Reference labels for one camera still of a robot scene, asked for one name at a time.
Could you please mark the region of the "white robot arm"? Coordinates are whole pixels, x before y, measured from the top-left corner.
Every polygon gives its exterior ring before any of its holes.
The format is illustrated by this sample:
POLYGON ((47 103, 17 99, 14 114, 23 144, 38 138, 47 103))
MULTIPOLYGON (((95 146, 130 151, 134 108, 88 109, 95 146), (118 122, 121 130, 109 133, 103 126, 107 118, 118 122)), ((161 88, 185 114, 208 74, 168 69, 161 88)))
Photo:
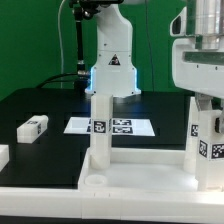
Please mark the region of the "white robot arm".
MULTIPOLYGON (((97 19, 97 61, 90 72, 88 94, 105 93, 118 98, 137 95, 137 72, 132 64, 132 25, 120 4, 143 0, 69 0, 76 20, 97 19)), ((224 133, 224 0, 186 0, 172 20, 172 78, 174 84, 195 93, 200 111, 211 108, 213 97, 222 112, 215 131, 224 133)))

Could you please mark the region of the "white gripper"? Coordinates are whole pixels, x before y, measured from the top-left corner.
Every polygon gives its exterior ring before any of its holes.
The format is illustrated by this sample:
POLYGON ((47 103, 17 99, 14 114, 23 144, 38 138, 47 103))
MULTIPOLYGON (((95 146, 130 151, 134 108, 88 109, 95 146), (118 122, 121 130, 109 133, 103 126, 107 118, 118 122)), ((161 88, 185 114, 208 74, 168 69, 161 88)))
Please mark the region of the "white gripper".
MULTIPOLYGON (((224 5, 184 7, 171 22, 170 35, 175 37, 174 84, 196 92, 199 111, 211 110, 211 96, 224 99, 224 5)), ((224 134, 220 117, 215 120, 215 131, 224 134)))

